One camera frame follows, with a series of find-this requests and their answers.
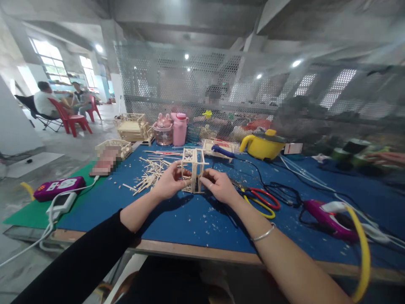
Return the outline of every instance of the blue table mat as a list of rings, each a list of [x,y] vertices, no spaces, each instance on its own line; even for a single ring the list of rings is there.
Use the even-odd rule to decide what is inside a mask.
[[[116,171],[103,181],[100,187],[90,191],[87,201],[66,214],[57,224],[59,229],[87,232],[97,224],[109,218],[120,208],[125,208],[134,200],[149,190],[132,196],[133,192],[119,185],[123,183],[133,186],[136,180],[146,171],[146,163],[139,157],[146,158],[144,150],[168,150],[171,148],[141,146],[137,148]],[[264,182],[278,182],[296,189],[302,200],[317,199],[320,201],[334,201],[336,198],[330,193],[315,190],[302,183],[294,174],[284,168],[264,163],[249,155],[239,155],[241,159],[253,162],[260,169]],[[229,177],[249,187],[262,188],[259,175],[251,164],[233,160],[228,163],[219,158],[206,157],[214,168],[226,172]],[[392,191],[391,188],[378,180],[361,176],[347,176],[327,172],[317,167],[312,158],[296,161],[298,165],[323,180],[329,187],[338,192],[350,195],[361,208],[380,225],[386,227],[399,237],[405,237],[403,229],[403,214],[405,212],[404,197]],[[262,212],[266,212],[254,203]],[[273,220],[277,227],[291,238],[298,246],[313,259],[334,263],[358,265],[359,246],[347,245],[319,231],[303,226],[298,216],[301,209],[294,209],[281,204],[281,210],[276,212]],[[224,206],[218,203],[210,194],[190,194],[178,192],[172,199],[162,202],[148,217],[138,235],[142,239],[189,244],[211,247],[223,250],[256,253],[256,250],[243,228],[238,217],[229,210],[239,228],[235,228],[224,212]],[[306,221],[314,221],[307,213]],[[405,269],[405,257],[386,248],[371,245],[372,264],[376,267]]]

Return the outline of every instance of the red plastic chair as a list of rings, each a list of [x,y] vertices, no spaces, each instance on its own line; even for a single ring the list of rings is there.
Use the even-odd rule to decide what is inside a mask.
[[[94,97],[93,95],[90,95],[90,101],[92,103],[92,108],[89,109],[89,110],[86,110],[86,112],[89,113],[90,119],[92,120],[92,122],[94,122],[93,111],[96,111],[99,118],[100,118],[100,120],[102,120],[101,116],[100,116],[100,113],[99,113],[99,111],[97,109],[96,97]]]
[[[66,110],[62,107],[60,103],[58,103],[53,98],[48,98],[50,102],[56,107],[59,112],[60,118],[63,122],[63,126],[65,127],[66,133],[70,134],[69,126],[72,129],[73,137],[77,137],[75,123],[77,122],[83,131],[89,130],[90,134],[93,134],[92,130],[89,127],[89,123],[87,122],[86,118],[83,115],[68,115]]]

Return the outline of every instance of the silver bracelet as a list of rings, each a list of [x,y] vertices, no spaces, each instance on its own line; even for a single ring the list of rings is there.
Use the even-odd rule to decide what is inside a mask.
[[[276,228],[275,223],[271,223],[271,225],[272,225],[272,227],[270,228],[270,230],[268,232],[266,232],[265,234],[263,234],[261,236],[258,236],[256,238],[254,238],[254,239],[250,239],[250,240],[256,242],[256,241],[259,241],[259,240],[264,239],[265,237],[267,237],[274,230],[274,228]]]

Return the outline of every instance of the green cutting mat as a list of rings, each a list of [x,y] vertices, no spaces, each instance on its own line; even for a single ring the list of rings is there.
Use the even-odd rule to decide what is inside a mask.
[[[84,180],[86,181],[86,185],[91,185],[94,181],[94,178],[89,176],[89,172],[92,170],[94,165],[95,162],[90,162],[87,166],[73,173],[70,177],[83,176]],[[100,180],[94,185],[93,188],[98,187],[104,179],[105,177],[100,178]],[[85,189],[80,193],[79,197],[76,199],[76,202],[72,207],[72,210],[80,206],[86,200],[87,193],[90,190],[91,189]],[[47,211],[50,205],[51,201],[40,203],[35,200],[29,203],[20,211],[14,213],[3,223],[7,225],[45,229],[48,226],[48,217],[46,216],[45,211]]]

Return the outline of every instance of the white shirt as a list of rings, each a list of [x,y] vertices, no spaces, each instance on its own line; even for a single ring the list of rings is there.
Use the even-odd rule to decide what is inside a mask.
[[[36,92],[34,95],[34,104],[37,108],[38,113],[45,114],[48,116],[52,115],[52,111],[58,111],[56,107],[52,104],[52,102],[48,98],[53,98],[57,102],[61,102],[58,97],[51,93],[46,92]]]

